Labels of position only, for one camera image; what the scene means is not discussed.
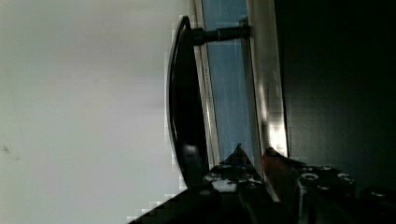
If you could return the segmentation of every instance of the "black machinery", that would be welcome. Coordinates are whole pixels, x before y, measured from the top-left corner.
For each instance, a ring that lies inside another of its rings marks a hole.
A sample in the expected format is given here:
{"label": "black machinery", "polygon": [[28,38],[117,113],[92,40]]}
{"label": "black machinery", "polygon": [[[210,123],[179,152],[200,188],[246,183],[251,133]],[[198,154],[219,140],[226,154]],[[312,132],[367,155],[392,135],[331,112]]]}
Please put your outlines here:
{"label": "black machinery", "polygon": [[[262,155],[264,181],[240,145],[209,170],[194,46],[248,37],[248,26],[206,32],[178,27],[169,66],[168,116],[188,187],[131,223],[393,223],[396,193],[372,187],[356,195],[350,175],[281,156]],[[267,191],[271,185],[277,200]]]}

